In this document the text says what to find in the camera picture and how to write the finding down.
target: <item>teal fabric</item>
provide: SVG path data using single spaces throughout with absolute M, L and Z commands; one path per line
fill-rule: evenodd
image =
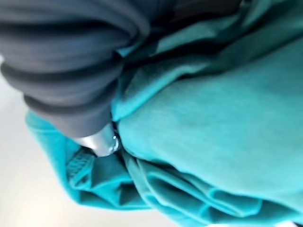
M 27 123 L 80 204 L 186 227 L 302 222 L 302 59 L 303 1 L 254 0 L 127 57 L 113 104 L 125 150 L 95 158 Z

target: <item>dark gray sleeve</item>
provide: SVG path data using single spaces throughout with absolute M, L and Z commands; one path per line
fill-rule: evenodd
M 174 0 L 0 0 L 1 67 L 27 105 L 69 137 L 98 132 L 123 60 Z

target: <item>white background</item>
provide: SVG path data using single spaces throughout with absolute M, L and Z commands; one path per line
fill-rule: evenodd
M 22 96 L 0 75 L 0 227 L 174 227 L 155 211 L 75 204 L 24 123 Z

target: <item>teal hoodie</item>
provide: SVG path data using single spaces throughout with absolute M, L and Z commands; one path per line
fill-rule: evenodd
M 27 123 L 77 203 L 186 227 L 303 222 L 302 59 L 303 1 L 253 0 L 127 57 L 112 106 L 122 151 L 96 158 Z

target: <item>teal sweatshirt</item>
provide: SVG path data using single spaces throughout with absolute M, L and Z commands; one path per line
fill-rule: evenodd
M 70 197 L 185 227 L 303 222 L 303 1 L 157 32 L 119 79 L 122 151 L 96 158 L 28 114 Z

